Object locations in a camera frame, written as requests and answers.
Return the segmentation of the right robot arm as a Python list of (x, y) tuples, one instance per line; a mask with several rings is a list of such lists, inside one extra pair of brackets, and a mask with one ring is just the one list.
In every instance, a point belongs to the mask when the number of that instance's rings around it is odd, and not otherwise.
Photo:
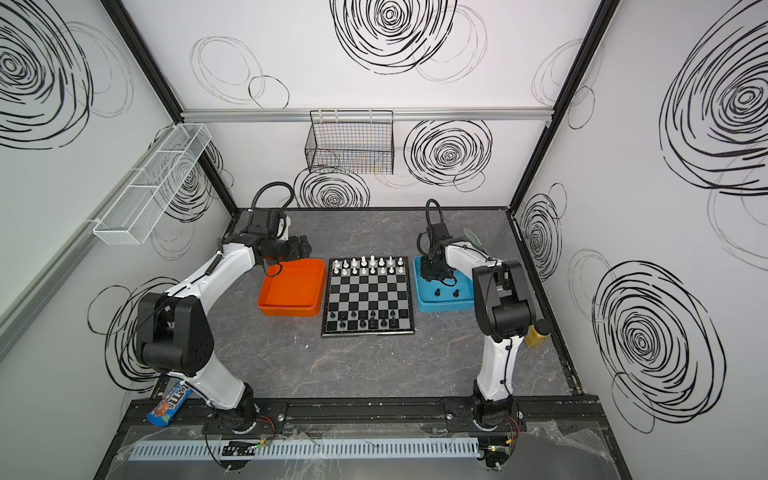
[(518, 351), (536, 320), (524, 267), (501, 260), (471, 241), (452, 236), (445, 223), (423, 233), (421, 276), (447, 280), (459, 272), (472, 281), (474, 315), (485, 336), (480, 372), (473, 387), (474, 421), (489, 429), (515, 414), (513, 372)]

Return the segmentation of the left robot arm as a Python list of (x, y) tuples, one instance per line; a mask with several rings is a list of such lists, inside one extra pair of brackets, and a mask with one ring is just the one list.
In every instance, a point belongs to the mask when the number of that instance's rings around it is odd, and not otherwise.
[(135, 336), (139, 363), (191, 387), (215, 412), (238, 424), (233, 428), (236, 433), (255, 426), (258, 407), (252, 387), (216, 357), (207, 315), (221, 295), (256, 265), (310, 256), (307, 237), (291, 235), (290, 226), (283, 208), (243, 210), (209, 260), (179, 284), (163, 293), (147, 293), (139, 301)]

